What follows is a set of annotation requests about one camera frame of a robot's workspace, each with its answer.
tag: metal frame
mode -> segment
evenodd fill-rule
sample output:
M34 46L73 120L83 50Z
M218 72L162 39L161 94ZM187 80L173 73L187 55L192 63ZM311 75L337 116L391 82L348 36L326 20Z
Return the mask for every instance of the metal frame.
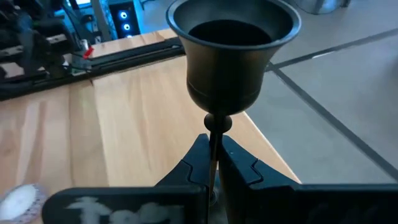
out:
M67 77L47 78L47 72L41 71L31 76L20 75L3 79L0 80L0 101L184 54L182 44L177 37L174 37L160 43L94 58L89 61L91 66L87 68L89 71L82 70L76 76L71 74Z
M113 30L109 29L109 20L106 17L106 14L103 10L103 4L107 4L106 2L101 2L101 0L91 0L91 6L94 10L94 15L97 21L98 29L102 33L102 41L107 42L113 40L112 32Z

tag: goblet rim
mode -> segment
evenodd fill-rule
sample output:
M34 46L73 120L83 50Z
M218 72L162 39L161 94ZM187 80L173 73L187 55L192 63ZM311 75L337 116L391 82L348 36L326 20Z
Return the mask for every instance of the goblet rim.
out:
M288 34L283 36L283 38L272 41L270 43L266 44L259 44L259 45L227 45L227 44L218 44L214 42L209 42L205 40L201 40L199 38L196 38L192 35L189 35L188 32L183 31L175 22L174 20L174 13L177 10L177 8L182 5L183 3L187 1L192 1L192 0L176 0L174 1L169 8L166 10L166 21L170 28L178 35L181 36L185 39L188 39L192 42L209 46L209 47L216 47L219 49L227 49L227 50L261 50L261 49L268 49L272 47L277 47L286 44L287 42L291 41L294 37L297 36L299 33L299 30L302 25L302 20L297 12L296 9L294 9L291 5L287 4L286 2L280 1L280 0L267 0L277 6L279 6L281 9L283 9L291 18L292 18L292 29Z

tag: wooden table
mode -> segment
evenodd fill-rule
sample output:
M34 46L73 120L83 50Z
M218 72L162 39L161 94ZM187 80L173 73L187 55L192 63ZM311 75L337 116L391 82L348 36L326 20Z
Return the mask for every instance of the wooden table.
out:
M161 30L104 43L95 55L174 35ZM185 61L177 57L0 102L0 194L35 182L48 194L156 184L207 133L206 113L186 89ZM233 116L226 134L299 181L246 113Z

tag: red part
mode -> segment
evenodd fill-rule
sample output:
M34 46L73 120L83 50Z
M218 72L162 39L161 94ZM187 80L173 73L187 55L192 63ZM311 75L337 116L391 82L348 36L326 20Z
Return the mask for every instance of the red part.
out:
M84 59L88 59L88 57L93 53L94 48L90 47L84 54L83 54L83 58Z

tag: floor tile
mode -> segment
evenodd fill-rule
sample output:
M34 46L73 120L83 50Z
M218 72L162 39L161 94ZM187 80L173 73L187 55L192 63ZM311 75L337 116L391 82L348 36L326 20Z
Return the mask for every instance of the floor tile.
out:
M298 9L302 17L299 35L272 58L279 63L340 44L398 28L398 1L353 0L347 8L313 15Z
M398 168L398 36L282 71Z
M247 113L303 183L393 182L272 72Z

